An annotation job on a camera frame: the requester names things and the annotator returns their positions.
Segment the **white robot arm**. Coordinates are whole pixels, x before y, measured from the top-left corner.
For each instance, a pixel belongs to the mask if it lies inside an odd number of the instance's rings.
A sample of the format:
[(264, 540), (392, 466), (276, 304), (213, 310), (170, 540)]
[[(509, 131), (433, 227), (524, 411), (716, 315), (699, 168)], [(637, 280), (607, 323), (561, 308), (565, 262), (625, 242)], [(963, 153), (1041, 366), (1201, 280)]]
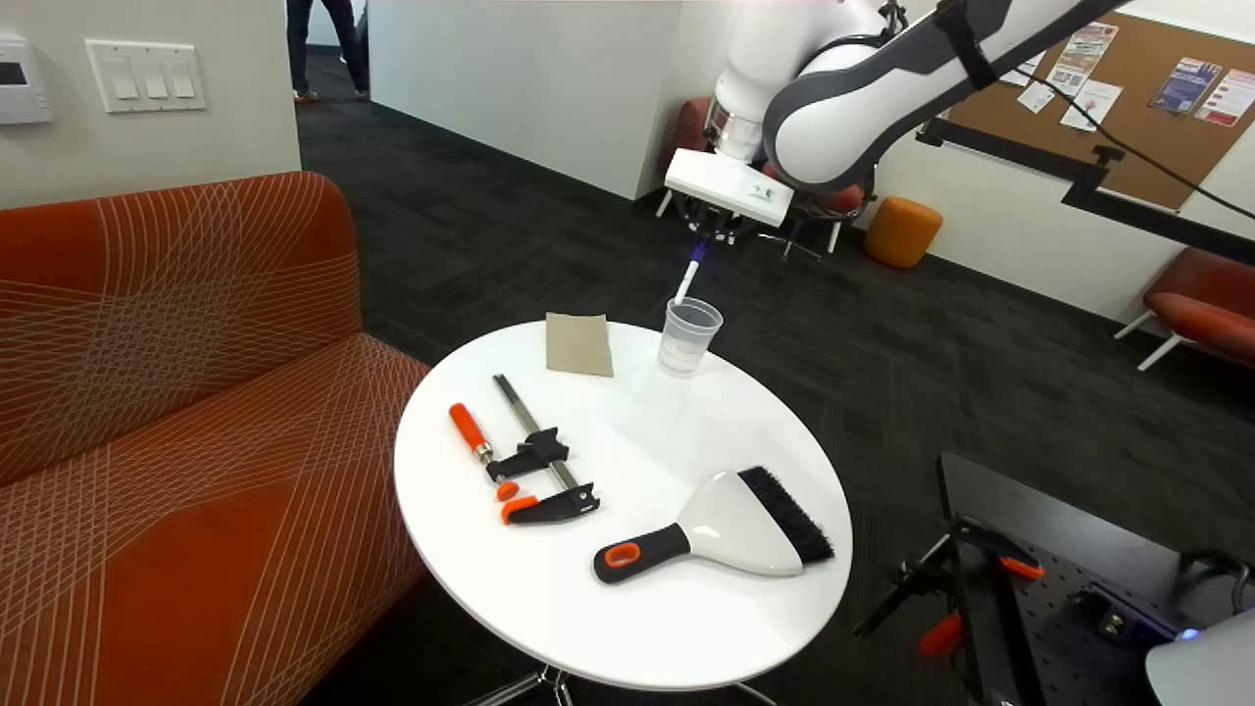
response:
[(800, 189), (847, 189), (924, 118), (992, 85), (1122, 0), (936, 0), (903, 32), (888, 0), (739, 0), (709, 148), (661, 185), (766, 227)]

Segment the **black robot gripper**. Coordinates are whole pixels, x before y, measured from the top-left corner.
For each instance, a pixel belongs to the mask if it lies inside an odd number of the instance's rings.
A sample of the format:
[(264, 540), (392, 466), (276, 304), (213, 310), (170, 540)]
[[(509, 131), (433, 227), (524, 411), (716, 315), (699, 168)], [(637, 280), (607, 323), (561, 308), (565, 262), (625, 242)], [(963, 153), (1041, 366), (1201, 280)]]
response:
[(723, 211), (723, 210), (699, 210), (685, 227), (701, 238), (701, 242), (723, 242), (723, 249), (739, 249), (753, 225), (744, 216)]

